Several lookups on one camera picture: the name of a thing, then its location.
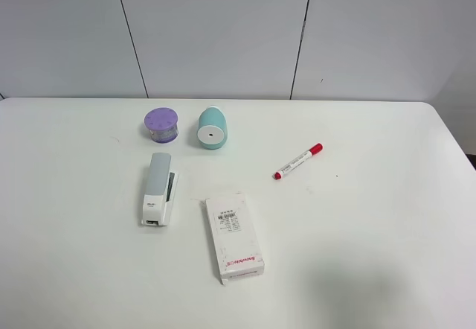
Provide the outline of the white grey stapler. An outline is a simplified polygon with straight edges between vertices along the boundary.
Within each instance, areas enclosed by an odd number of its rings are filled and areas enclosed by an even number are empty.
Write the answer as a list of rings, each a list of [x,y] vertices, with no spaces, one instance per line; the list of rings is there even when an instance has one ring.
[[[169,153],[153,153],[142,206],[143,226],[168,226],[179,174],[171,168]]]

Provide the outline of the teal pencil sharpener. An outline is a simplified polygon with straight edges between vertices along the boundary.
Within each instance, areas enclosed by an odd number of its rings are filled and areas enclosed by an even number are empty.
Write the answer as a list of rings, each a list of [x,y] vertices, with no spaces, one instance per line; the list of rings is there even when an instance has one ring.
[[[197,138],[207,150],[218,150],[228,139],[225,115],[218,106],[209,106],[199,116]]]

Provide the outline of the red capped whiteboard marker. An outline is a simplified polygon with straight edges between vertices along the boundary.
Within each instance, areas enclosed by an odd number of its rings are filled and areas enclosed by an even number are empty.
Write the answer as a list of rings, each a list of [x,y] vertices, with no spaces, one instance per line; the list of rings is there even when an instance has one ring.
[[[306,152],[300,154],[297,158],[293,159],[286,165],[284,165],[281,169],[276,171],[273,174],[273,179],[279,180],[282,179],[284,176],[287,176],[289,173],[291,173],[296,167],[299,167],[302,165],[304,162],[306,162],[308,159],[312,158],[314,155],[318,154],[319,152],[322,151],[323,145],[321,143],[317,143],[310,149],[308,149]]]

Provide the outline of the purple round container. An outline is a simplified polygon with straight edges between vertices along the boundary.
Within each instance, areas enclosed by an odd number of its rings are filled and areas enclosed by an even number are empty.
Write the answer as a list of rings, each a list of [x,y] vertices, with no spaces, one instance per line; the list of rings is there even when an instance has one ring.
[[[153,141],[164,144],[178,137],[178,120],[178,115],[173,109],[160,107],[146,114],[144,125]]]

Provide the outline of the white cardboard box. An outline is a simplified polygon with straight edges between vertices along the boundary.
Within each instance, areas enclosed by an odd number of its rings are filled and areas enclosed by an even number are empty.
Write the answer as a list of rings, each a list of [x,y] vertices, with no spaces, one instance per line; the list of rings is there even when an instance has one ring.
[[[244,194],[205,200],[222,284],[262,275],[265,261]]]

